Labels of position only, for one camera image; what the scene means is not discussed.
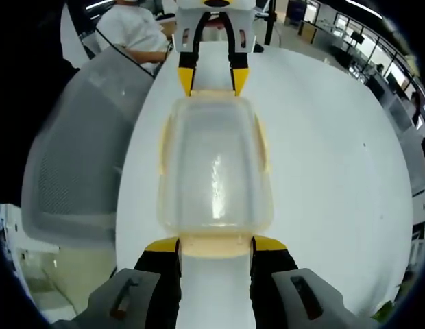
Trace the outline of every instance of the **white table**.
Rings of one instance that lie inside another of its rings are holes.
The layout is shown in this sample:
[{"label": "white table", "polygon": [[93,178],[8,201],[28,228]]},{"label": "white table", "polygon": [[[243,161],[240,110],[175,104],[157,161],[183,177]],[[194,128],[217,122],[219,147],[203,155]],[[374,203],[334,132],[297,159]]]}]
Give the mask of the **white table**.
[{"label": "white table", "polygon": [[[299,53],[265,47],[249,57],[241,94],[266,128],[274,221],[264,235],[285,243],[370,314],[393,299],[409,260],[412,197],[397,137],[371,92],[345,73]],[[125,159],[117,214],[118,268],[166,237],[156,219],[159,141],[184,96],[172,53],[136,123]],[[194,89],[231,89],[227,44],[203,42]]]}]

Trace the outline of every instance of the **clear plastic lid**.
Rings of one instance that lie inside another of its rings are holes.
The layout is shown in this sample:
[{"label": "clear plastic lid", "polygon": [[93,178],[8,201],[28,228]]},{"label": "clear plastic lid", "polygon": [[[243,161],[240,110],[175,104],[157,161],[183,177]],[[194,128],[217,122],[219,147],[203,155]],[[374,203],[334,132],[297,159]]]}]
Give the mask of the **clear plastic lid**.
[{"label": "clear plastic lid", "polygon": [[263,132],[241,97],[178,101],[161,149],[158,218],[172,234],[253,234],[271,222]]}]

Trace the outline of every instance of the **plastic container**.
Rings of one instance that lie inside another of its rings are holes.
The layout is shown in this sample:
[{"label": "plastic container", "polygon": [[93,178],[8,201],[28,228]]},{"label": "plastic container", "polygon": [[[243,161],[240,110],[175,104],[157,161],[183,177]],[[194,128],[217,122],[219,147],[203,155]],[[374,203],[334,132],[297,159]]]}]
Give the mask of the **plastic container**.
[{"label": "plastic container", "polygon": [[242,97],[182,99],[161,145],[158,218],[172,234],[254,234],[271,222],[260,123]]}]

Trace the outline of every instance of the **black pole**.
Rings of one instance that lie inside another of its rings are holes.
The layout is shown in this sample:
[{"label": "black pole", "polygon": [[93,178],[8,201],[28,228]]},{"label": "black pole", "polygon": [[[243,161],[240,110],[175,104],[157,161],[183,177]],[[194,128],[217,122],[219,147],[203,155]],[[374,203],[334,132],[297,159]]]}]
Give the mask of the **black pole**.
[{"label": "black pole", "polygon": [[270,40],[272,39],[272,31],[274,30],[274,23],[276,22],[275,7],[276,0],[270,0],[269,16],[265,18],[265,21],[267,21],[265,45],[270,45]]}]

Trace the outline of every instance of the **office chair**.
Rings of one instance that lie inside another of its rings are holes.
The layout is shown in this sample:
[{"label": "office chair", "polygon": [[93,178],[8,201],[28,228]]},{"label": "office chair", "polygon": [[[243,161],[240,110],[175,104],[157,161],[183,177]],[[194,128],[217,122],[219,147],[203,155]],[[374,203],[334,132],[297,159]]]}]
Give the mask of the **office chair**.
[{"label": "office chair", "polygon": [[66,85],[27,159],[28,236],[59,246],[114,245],[121,171],[152,82],[109,47]]}]

